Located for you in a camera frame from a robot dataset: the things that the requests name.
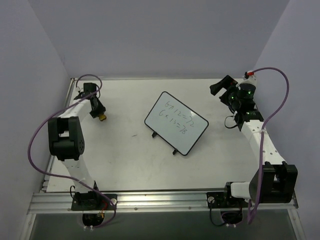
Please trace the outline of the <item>yellow black whiteboard eraser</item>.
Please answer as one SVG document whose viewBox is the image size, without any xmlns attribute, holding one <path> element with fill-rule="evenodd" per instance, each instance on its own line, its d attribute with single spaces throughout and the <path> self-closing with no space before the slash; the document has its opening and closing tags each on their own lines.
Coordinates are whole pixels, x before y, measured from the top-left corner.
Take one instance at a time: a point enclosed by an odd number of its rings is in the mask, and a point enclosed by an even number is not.
<svg viewBox="0 0 320 240">
<path fill-rule="evenodd" d="M 105 114 L 100 114 L 98 116 L 98 119 L 100 122 L 106 121 L 107 120 L 107 116 Z"/>
</svg>

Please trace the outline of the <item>small black-framed whiteboard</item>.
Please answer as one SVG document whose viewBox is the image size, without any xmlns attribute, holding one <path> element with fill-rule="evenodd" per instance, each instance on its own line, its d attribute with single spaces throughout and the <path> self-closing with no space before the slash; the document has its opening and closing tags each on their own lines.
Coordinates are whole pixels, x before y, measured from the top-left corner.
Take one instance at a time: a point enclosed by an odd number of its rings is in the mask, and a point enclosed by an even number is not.
<svg viewBox="0 0 320 240">
<path fill-rule="evenodd" d="M 209 122 L 173 95 L 164 91 L 144 119 L 144 124 L 171 147 L 186 156 L 209 126 Z"/>
</svg>

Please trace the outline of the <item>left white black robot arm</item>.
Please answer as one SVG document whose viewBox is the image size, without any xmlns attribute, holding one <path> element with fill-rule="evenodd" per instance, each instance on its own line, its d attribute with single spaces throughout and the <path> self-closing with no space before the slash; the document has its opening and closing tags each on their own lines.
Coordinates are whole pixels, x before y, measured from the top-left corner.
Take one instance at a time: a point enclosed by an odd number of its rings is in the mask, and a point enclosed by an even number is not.
<svg viewBox="0 0 320 240">
<path fill-rule="evenodd" d="M 84 196 L 83 204 L 88 209 L 95 210 L 100 206 L 101 197 L 86 187 L 96 189 L 97 184 L 90 176 L 83 158 L 85 140 L 81 121 L 87 115 L 99 121 L 106 120 L 106 108 L 96 96 L 83 101 L 76 97 L 72 103 L 75 106 L 47 122 L 49 151 L 63 163 L 69 175 L 74 178 L 76 199 Z"/>
</svg>

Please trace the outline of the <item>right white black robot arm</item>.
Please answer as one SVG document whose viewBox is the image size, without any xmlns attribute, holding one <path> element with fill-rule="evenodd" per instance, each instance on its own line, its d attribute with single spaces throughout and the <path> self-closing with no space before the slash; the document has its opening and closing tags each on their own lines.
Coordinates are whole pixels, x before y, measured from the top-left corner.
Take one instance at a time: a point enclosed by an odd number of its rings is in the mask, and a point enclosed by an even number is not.
<svg viewBox="0 0 320 240">
<path fill-rule="evenodd" d="M 254 73 L 246 73 L 242 82 L 226 75 L 209 87 L 232 113 L 235 127 L 245 136 L 258 161 L 258 170 L 249 182 L 228 182 L 222 193 L 223 203 L 234 206 L 244 199 L 254 204 L 287 204 L 292 200 L 298 169 L 287 163 L 271 140 L 262 114 L 257 109 L 254 94 L 257 78 Z"/>
</svg>

